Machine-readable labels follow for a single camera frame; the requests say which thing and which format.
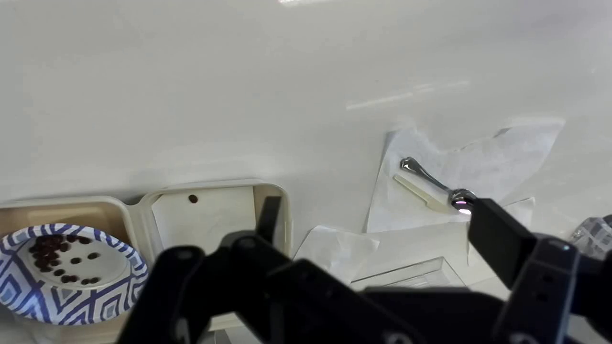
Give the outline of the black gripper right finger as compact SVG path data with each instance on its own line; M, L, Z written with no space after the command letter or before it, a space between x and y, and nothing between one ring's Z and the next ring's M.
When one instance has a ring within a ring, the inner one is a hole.
M564 344L572 315L612 337L612 258L533 235L491 199L470 203L468 243L510 291L495 319L497 344Z

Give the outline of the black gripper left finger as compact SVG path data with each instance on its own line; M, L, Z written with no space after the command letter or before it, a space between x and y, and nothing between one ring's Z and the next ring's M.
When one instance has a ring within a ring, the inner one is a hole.
M386 310L271 245L281 205L268 197L256 226L210 254L164 251L116 344L197 344L225 314L262 344L409 344L409 329Z

